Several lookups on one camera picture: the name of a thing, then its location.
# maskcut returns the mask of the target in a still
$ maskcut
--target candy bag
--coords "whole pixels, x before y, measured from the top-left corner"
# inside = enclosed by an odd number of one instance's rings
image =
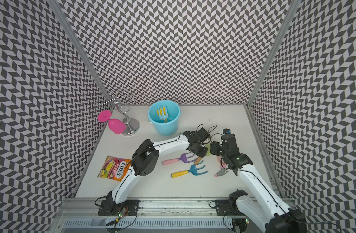
[[[128,172],[126,165],[130,159],[107,156],[98,177],[121,181]]]

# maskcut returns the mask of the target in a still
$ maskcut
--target black mounting plate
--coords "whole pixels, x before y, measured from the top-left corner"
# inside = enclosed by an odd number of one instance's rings
[[[217,211],[217,216],[224,216],[226,215],[235,215],[232,214],[231,209],[230,209],[230,204],[228,203],[227,199],[219,199],[215,200],[216,203],[216,211]]]
[[[107,201],[103,200],[98,211],[99,216],[116,216],[123,207],[128,208],[128,216],[136,216],[139,208],[139,200],[126,200],[124,203],[115,205],[113,212],[110,211]]]

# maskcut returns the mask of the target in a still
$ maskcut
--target cable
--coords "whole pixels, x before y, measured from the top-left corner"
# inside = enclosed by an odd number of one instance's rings
[[[101,199],[101,198],[107,198],[107,196],[102,196],[102,197],[100,197],[100,198],[97,198],[96,200],[95,200],[95,205],[97,206],[97,207],[101,207],[101,205],[98,205],[96,202],[97,202],[97,200],[99,200],[99,199]]]
[[[215,133],[215,134],[213,134],[213,135],[210,137],[210,142],[212,142],[211,140],[212,140],[213,136],[216,135],[216,134],[221,134],[221,135],[223,135],[222,133]]]
[[[223,164],[222,164],[222,160],[224,160],[223,157],[221,157],[221,167],[222,167],[224,170],[229,170],[229,168],[224,168],[224,166],[223,166]]]
[[[213,130],[214,130],[214,129],[216,129],[216,128],[217,128],[217,126],[218,126],[218,125],[215,125],[215,126],[210,127],[210,128],[208,129],[208,133],[213,132]]]
[[[109,223],[106,224],[106,227],[112,226],[112,225],[116,224],[116,222],[117,222],[117,220],[110,221]]]
[[[138,217],[138,212],[137,212],[137,215],[135,215],[135,219],[134,219],[134,221],[129,225],[129,226],[131,226],[131,225],[133,225],[134,224],[134,222],[135,222],[135,220],[137,220],[137,217]],[[126,229],[126,228],[128,228],[129,226],[127,226],[127,227],[125,227],[125,228],[122,228],[121,230],[119,230],[118,232],[120,232],[120,231],[122,231],[122,230],[124,230],[124,229]]]
[[[132,159],[130,160],[130,162],[128,162],[128,164],[126,164],[126,168],[129,169],[129,167],[128,167],[129,164],[131,164],[131,162],[132,162],[136,157],[140,156],[140,155],[143,154],[144,152],[147,152],[149,149],[151,149],[151,148],[149,147],[149,148],[145,149],[144,151],[140,152],[139,154],[137,154],[136,156],[134,156],[134,158],[132,158]]]
[[[197,132],[197,130],[199,129],[200,125],[202,125],[202,128],[204,127],[203,124],[199,124],[199,126],[196,128],[196,132]]]
[[[216,201],[211,201],[211,202],[209,202],[209,207],[211,207],[211,208],[215,208],[215,206],[214,207],[212,207],[211,205],[210,205],[210,203],[215,203]]]
[[[223,225],[224,225],[227,229],[229,229],[229,228],[227,227],[227,225],[226,225],[225,222],[224,222],[224,217],[225,217],[226,215],[228,215],[228,214],[231,214],[231,213],[225,213],[224,216],[223,216]]]
[[[209,144],[210,143],[210,140],[208,141],[208,142],[199,142],[200,143],[200,145],[206,145],[206,144]]]
[[[330,224],[330,225],[334,225],[337,227],[337,229],[340,230],[340,233],[342,233],[342,229],[341,227],[338,225],[338,224],[335,224],[335,223],[331,223],[331,222],[318,222],[318,223],[304,223],[304,222],[300,222],[300,221],[297,221],[296,219],[290,217],[290,219],[292,219],[293,221],[297,222],[297,223],[303,223],[303,224],[306,224],[306,225],[319,225],[319,224]]]
[[[260,183],[260,184],[266,189],[266,191],[269,193],[269,195],[270,195],[271,198],[274,200],[274,202],[276,203],[276,205],[277,205],[284,213],[286,213],[286,212],[283,210],[283,208],[280,207],[279,203],[275,200],[274,196],[271,195],[271,193],[270,193],[269,190],[266,188],[266,186],[260,181],[260,179],[258,179],[258,177],[257,177],[254,173],[252,173],[251,171],[246,171],[246,170],[241,170],[241,169],[239,169],[238,171],[245,171],[245,172],[249,172],[249,173],[251,173],[252,175],[254,175],[254,177],[257,178],[257,180],[259,181],[259,183]]]

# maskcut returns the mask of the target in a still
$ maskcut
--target blue bucket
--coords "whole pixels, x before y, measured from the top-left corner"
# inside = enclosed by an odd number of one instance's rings
[[[167,113],[169,114],[167,122],[160,120],[156,110],[160,105],[167,107]],[[161,135],[172,135],[178,129],[178,118],[180,116],[180,107],[177,103],[170,100],[161,100],[154,103],[148,109],[148,119],[155,125],[156,131]]]

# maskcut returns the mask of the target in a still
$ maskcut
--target white table surface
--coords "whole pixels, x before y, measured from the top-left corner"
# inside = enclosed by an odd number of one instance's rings
[[[148,122],[147,110],[149,106],[131,106],[128,115],[140,123],[139,131],[133,136],[123,136],[113,133],[108,127],[103,133],[95,154],[80,184],[76,198],[90,198],[106,196],[116,188],[118,181],[98,178],[107,156],[117,158],[131,158],[145,139],[152,142],[176,137],[184,131],[195,131],[199,124],[204,124],[206,130],[218,125],[211,133],[222,133],[224,128],[235,134],[237,146],[241,153],[247,154],[256,166],[259,174],[271,186],[261,154],[258,150],[245,109],[241,105],[223,106],[180,106],[179,128],[171,136],[163,136],[156,132],[154,125]],[[123,116],[116,109],[111,118],[122,120]],[[220,135],[215,135],[213,141],[220,141]],[[230,171],[227,174],[214,177],[220,170],[214,155],[203,158],[205,168],[200,172],[208,173],[195,176],[188,173],[171,178],[171,173],[188,170],[193,163],[178,161],[169,165],[162,165],[163,160],[179,158],[185,151],[177,151],[164,157],[159,157],[157,164],[150,174],[143,176],[129,194],[130,198],[228,198],[236,189],[243,189],[252,196],[248,187],[239,177]]]

